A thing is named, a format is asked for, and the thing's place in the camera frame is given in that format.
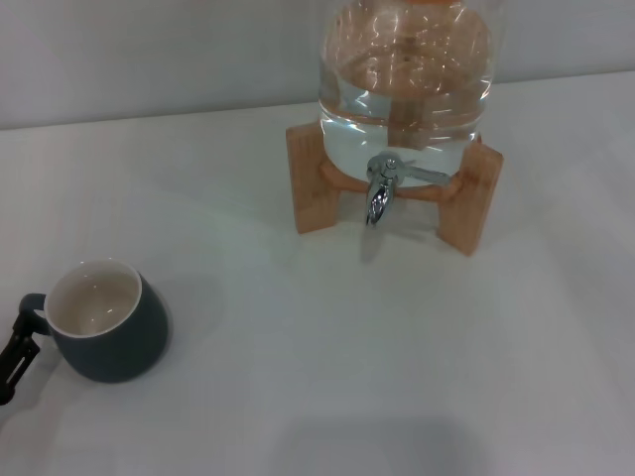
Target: gray mug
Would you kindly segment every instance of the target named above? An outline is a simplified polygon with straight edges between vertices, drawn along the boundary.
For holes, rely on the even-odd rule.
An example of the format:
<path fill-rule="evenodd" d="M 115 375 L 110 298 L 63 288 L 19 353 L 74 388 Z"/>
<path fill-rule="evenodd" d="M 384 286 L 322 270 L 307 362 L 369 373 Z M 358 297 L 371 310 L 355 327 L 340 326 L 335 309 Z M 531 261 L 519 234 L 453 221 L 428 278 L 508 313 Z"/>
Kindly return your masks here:
<path fill-rule="evenodd" d="M 142 374 L 168 341 L 168 318 L 156 293 L 134 268 L 115 260 L 81 263 L 47 296 L 26 295 L 19 310 L 0 354 L 0 405 L 11 401 L 40 351 L 33 333 L 51 335 L 77 373 L 105 383 Z"/>

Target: white tabletop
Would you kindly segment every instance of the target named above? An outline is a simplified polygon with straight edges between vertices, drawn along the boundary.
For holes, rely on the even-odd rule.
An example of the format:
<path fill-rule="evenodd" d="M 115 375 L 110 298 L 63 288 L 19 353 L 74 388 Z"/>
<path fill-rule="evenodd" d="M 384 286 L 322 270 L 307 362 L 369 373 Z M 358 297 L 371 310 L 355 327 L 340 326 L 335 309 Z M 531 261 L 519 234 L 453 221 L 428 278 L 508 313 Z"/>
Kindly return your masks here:
<path fill-rule="evenodd" d="M 635 471 L 635 73 L 499 85 L 481 248 L 363 197 L 298 236 L 285 128 L 315 105 L 0 133 L 0 345 L 20 297 L 130 262 L 169 304 L 106 386 L 51 340 L 0 408 L 2 476 Z"/>

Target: water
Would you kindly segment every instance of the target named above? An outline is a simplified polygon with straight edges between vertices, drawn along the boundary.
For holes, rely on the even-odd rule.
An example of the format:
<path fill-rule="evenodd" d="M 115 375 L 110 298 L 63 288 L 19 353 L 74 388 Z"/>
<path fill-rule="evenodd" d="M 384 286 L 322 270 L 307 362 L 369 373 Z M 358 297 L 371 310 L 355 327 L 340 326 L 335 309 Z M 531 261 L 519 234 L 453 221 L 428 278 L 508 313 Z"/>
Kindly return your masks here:
<path fill-rule="evenodd" d="M 358 179 L 366 179 L 368 160 L 386 150 L 453 175 L 477 136 L 492 55 L 484 22 L 459 2 L 346 6 L 333 20 L 320 65 L 329 157 Z"/>
<path fill-rule="evenodd" d="M 137 281 L 123 273 L 103 272 L 70 287 L 56 310 L 55 324 L 74 335 L 92 335 L 121 322 L 133 309 Z"/>

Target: metal spigot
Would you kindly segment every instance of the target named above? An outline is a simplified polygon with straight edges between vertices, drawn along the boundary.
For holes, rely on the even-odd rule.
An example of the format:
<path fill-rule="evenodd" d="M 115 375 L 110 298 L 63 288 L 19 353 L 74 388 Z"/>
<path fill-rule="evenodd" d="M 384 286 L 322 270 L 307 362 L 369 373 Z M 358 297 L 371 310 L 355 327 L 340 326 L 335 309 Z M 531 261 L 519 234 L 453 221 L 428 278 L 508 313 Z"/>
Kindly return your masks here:
<path fill-rule="evenodd" d="M 441 172 L 406 166 L 394 152 L 383 152 L 368 161 L 366 171 L 370 185 L 366 205 L 366 224 L 376 225 L 386 214 L 395 197 L 397 187 L 405 177 L 427 181 L 436 185 L 449 185 L 451 177 Z"/>

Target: mug handle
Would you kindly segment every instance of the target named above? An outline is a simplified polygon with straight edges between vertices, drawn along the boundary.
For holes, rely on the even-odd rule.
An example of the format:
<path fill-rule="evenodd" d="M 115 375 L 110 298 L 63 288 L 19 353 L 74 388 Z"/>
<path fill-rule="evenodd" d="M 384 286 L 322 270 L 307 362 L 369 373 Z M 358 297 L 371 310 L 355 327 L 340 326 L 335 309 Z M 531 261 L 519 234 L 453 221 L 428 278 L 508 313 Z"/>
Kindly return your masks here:
<path fill-rule="evenodd" d="M 20 314 L 13 324 L 13 335 L 0 354 L 0 406 L 7 405 L 16 393 L 16 385 L 40 353 L 33 333 L 51 335 L 47 321 L 35 311 L 44 310 L 45 295 L 26 295 L 20 301 Z"/>

